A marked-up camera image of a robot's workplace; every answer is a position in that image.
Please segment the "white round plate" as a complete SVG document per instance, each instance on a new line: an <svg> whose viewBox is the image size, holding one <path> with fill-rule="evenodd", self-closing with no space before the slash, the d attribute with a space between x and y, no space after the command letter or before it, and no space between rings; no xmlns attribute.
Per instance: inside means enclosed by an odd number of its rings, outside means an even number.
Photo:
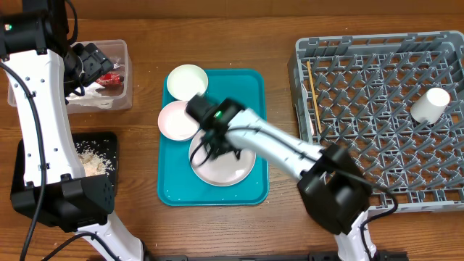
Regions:
<svg viewBox="0 0 464 261"><path fill-rule="evenodd" d="M244 149L239 159L233 152L228 152L217 159L210 157L200 165L206 157L207 151L202 146L194 155L191 166L201 180L213 186L232 186L244 180L251 173L257 158L254 152Z"/></svg>

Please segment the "red snack wrapper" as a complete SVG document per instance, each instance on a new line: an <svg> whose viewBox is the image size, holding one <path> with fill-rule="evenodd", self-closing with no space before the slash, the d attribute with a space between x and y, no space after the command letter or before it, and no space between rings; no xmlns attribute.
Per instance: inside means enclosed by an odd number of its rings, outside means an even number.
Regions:
<svg viewBox="0 0 464 261"><path fill-rule="evenodd" d="M124 83L124 76L117 72L109 72L96 80L101 86L121 86Z"/></svg>

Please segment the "white napkin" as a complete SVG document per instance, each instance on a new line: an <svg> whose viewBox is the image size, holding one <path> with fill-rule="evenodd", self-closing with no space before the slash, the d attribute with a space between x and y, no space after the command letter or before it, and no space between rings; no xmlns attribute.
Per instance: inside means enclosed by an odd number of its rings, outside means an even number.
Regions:
<svg viewBox="0 0 464 261"><path fill-rule="evenodd" d="M105 87L99 83L92 83L84 88L85 95L77 96L70 94L67 98L69 104L77 104L84 107L97 107L99 109L109 109L112 107L114 99L108 95L99 93L99 90L104 90Z"/></svg>

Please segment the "pink bowl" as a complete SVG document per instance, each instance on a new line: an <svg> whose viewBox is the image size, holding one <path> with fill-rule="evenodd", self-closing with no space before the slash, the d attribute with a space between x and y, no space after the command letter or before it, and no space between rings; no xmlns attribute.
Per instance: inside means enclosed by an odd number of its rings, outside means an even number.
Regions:
<svg viewBox="0 0 464 261"><path fill-rule="evenodd" d="M199 130L199 124L186 113L187 101L173 101L162 108L158 128L163 136L174 141L186 141Z"/></svg>

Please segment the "white bowl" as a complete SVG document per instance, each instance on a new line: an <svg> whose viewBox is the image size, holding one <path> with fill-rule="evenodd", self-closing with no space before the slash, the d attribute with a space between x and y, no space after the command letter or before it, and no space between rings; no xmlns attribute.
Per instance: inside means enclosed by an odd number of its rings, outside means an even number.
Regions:
<svg viewBox="0 0 464 261"><path fill-rule="evenodd" d="M167 76L167 90L181 101L189 101L196 95L203 95L209 84L206 72L197 65L180 65Z"/></svg>

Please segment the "food scraps pile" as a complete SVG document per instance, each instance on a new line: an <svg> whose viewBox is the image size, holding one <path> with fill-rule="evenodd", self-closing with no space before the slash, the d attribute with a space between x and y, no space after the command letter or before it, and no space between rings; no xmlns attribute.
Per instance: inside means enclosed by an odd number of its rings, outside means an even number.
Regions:
<svg viewBox="0 0 464 261"><path fill-rule="evenodd" d="M97 141L81 141L75 144L78 158L84 167L86 177L95 175L110 175L115 171L115 155L105 146L105 143Z"/></svg>

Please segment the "wooden chopstick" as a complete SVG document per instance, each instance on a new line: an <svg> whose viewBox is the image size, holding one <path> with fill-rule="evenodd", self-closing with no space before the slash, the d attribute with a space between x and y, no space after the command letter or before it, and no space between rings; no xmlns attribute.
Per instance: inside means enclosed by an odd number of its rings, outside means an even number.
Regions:
<svg viewBox="0 0 464 261"><path fill-rule="evenodd" d="M314 86L314 83L313 83L312 68L311 68L310 60L307 61L307 71L308 71L308 75L309 75L310 89L311 89L311 93L312 93L312 105L313 105L313 108L314 108L314 111L315 111L316 124L317 124L317 128L318 128L318 133L321 134L322 128L321 128L320 118L319 118L317 94L315 92L315 86Z"/></svg>

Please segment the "white paper cup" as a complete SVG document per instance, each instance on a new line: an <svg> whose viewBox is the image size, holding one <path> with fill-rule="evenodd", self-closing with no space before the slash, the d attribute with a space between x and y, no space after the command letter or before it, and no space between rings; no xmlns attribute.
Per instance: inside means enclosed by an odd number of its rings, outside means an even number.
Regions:
<svg viewBox="0 0 464 261"><path fill-rule="evenodd" d="M434 124L450 103L450 94L443 88L431 88L411 106L411 116L418 122Z"/></svg>

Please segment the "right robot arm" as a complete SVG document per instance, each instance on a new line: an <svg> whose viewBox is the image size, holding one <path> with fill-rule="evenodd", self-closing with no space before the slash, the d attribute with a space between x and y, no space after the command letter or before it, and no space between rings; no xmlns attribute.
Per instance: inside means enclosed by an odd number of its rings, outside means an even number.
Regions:
<svg viewBox="0 0 464 261"><path fill-rule="evenodd" d="M335 236L340 260L375 258L367 226L372 186L347 150L295 138L233 99L214 104L196 95L186 112L205 132L197 149L206 160L254 152L296 180L308 215Z"/></svg>

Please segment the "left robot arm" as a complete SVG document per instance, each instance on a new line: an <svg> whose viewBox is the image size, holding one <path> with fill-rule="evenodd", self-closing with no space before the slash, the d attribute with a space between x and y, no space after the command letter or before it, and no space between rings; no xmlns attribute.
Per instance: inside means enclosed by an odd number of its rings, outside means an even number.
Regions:
<svg viewBox="0 0 464 261"><path fill-rule="evenodd" d="M69 1L24 1L1 18L1 68L15 96L22 159L10 199L32 224L58 227L85 239L107 260L150 260L143 241L115 213L115 187L107 174L88 176L66 110L70 94L108 73L113 63L92 43L78 43Z"/></svg>

